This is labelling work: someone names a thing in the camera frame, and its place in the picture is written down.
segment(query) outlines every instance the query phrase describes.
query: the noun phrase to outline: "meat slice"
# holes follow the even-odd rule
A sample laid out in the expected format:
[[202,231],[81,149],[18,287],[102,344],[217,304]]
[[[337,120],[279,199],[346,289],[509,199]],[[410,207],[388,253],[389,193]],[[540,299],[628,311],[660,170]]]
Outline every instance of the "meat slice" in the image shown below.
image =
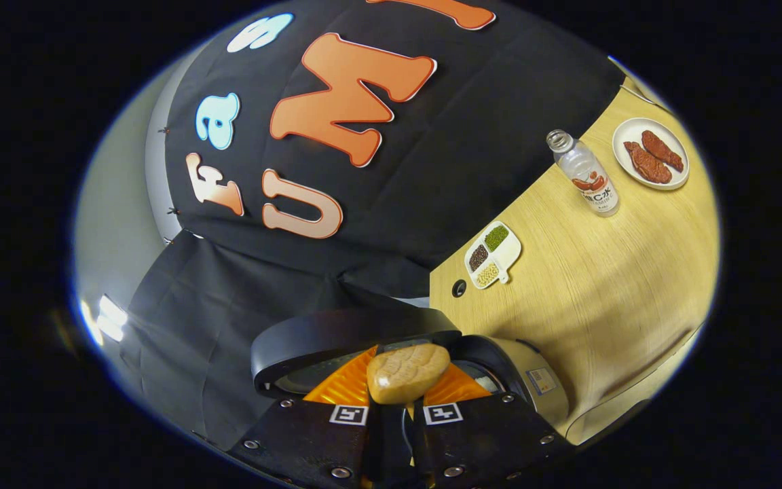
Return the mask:
[[684,162],[680,160],[680,156],[676,152],[671,151],[656,134],[649,130],[644,131],[641,134],[641,143],[648,152],[657,157],[661,162],[677,171],[684,170]]
[[639,143],[627,141],[623,145],[629,151],[629,157],[633,159],[633,167],[639,175],[645,177],[645,180],[654,183],[668,183],[671,180],[671,171],[665,168],[665,165],[654,155],[639,146]]

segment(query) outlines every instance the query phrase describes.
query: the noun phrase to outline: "white divided dish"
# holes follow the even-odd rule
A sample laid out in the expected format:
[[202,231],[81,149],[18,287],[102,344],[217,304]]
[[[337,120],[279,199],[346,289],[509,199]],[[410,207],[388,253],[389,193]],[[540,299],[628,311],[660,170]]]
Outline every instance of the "white divided dish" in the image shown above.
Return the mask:
[[[649,130],[656,134],[657,137],[660,137],[660,139],[662,139],[662,141],[666,146],[669,147],[669,149],[671,149],[671,151],[676,152],[680,156],[680,160],[684,164],[683,171],[677,171],[674,168],[671,168],[669,165],[665,165],[665,167],[667,167],[671,173],[671,180],[669,180],[668,183],[648,182],[648,180],[645,180],[645,177],[639,175],[638,171],[636,171],[633,167],[633,159],[630,158],[629,151],[627,151],[627,148],[623,145],[624,142],[632,141],[634,143],[639,143],[639,146],[644,148],[645,146],[641,143],[641,134],[645,130]],[[665,128],[663,124],[660,124],[657,121],[649,120],[648,118],[644,117],[635,117],[632,118],[632,120],[624,121],[617,126],[617,129],[614,130],[614,137],[612,137],[612,148],[614,148],[614,157],[617,158],[620,166],[623,167],[623,169],[626,170],[627,173],[629,173],[634,179],[638,180],[640,183],[643,183],[643,185],[647,185],[648,187],[661,189],[661,191],[671,191],[672,189],[677,189],[686,183],[687,177],[690,176],[690,161],[689,158],[686,157],[684,146],[680,143],[677,137],[674,136],[674,134],[671,134],[670,130]]]
[[[508,236],[500,242],[496,250],[491,251],[490,248],[487,247],[487,244],[485,244],[485,236],[497,226],[505,227],[508,230]],[[472,270],[469,267],[469,259],[480,245],[485,247],[487,259],[481,262],[475,270]],[[506,284],[509,281],[508,269],[515,263],[515,260],[518,260],[519,256],[521,256],[521,241],[519,241],[518,236],[515,236],[515,233],[512,232],[512,229],[507,225],[504,225],[500,221],[494,221],[481,232],[475,242],[472,243],[472,246],[466,250],[466,253],[463,255],[463,266],[466,268],[466,271],[469,272],[469,279],[472,281],[472,284],[475,285],[477,289],[484,289],[488,288],[493,282],[496,282],[497,279],[499,279],[502,284]],[[481,275],[487,267],[490,267],[491,264],[496,265],[498,270],[497,276],[486,284],[479,285],[479,275]]]

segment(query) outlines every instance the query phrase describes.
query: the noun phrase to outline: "black cloth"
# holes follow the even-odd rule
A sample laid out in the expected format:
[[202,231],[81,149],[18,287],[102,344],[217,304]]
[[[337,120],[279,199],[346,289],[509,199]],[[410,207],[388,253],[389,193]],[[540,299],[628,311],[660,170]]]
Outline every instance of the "black cloth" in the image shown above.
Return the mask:
[[412,307],[180,232],[128,306],[120,357],[139,400],[228,449],[270,403],[252,385],[258,333],[317,310]]
[[[426,297],[428,275],[487,225],[553,163],[550,130],[580,136],[605,111],[623,74],[603,53],[531,13],[506,3],[472,0],[496,13],[481,31],[466,31],[432,10],[406,3],[298,0],[279,3],[231,25],[213,39],[184,75],[168,115],[168,183],[183,227],[255,259],[391,297]],[[229,53],[227,43],[264,16],[295,18],[260,49]],[[406,103],[367,87],[394,112],[374,127],[382,144],[364,168],[338,149],[301,136],[277,140],[269,124],[276,103],[326,90],[302,64],[322,34],[403,56],[430,56],[438,69]],[[196,109],[206,96],[235,92],[241,109],[234,139],[219,151],[196,135]],[[199,203],[185,157],[233,180],[245,216]],[[261,223],[270,202],[283,213],[317,219],[291,199],[269,199],[261,174],[319,189],[343,208],[342,226],[311,239]]]

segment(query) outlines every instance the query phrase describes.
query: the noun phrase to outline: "plastic water bottle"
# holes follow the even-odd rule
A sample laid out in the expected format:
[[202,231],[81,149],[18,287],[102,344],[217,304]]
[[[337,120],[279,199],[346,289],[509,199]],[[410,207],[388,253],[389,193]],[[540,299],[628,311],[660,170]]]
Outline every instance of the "plastic water bottle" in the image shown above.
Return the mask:
[[555,163],[572,180],[590,208],[603,217],[617,213],[620,198],[590,148],[559,129],[552,130],[546,141],[555,155]]

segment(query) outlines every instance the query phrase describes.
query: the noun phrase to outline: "orange letter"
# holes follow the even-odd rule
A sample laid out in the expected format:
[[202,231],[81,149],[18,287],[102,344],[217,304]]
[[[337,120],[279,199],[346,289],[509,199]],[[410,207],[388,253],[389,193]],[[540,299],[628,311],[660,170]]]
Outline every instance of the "orange letter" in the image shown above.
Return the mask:
[[273,204],[264,204],[261,209],[261,219],[264,220],[264,226],[269,229],[282,228],[307,238],[323,239],[334,236],[342,223],[342,209],[334,198],[303,185],[280,179],[276,171],[264,170],[264,175],[261,176],[261,189],[267,197],[285,195],[310,204],[322,213],[318,220],[308,221],[291,214],[280,213]]
[[189,178],[192,180],[192,190],[198,202],[209,200],[229,208],[238,216],[243,215],[243,201],[240,198],[240,188],[237,183],[229,182],[226,186],[217,185],[223,179],[223,174],[211,166],[202,166],[198,153],[186,155],[186,166],[189,167]]
[[[454,24],[467,31],[477,31],[493,22],[496,14],[490,10],[473,7],[454,0],[392,0],[393,2],[412,3],[425,9],[434,10],[454,19]],[[367,0],[367,3],[381,3],[385,0]]]
[[334,32],[314,40],[302,62],[330,88],[280,100],[270,117],[270,135],[275,139],[288,134],[309,137],[347,153],[357,167],[370,163],[382,135],[376,129],[356,132],[337,124],[394,119],[393,112],[363,82],[382,87],[394,102],[406,102],[436,71],[436,61],[426,56],[407,58],[348,43]]

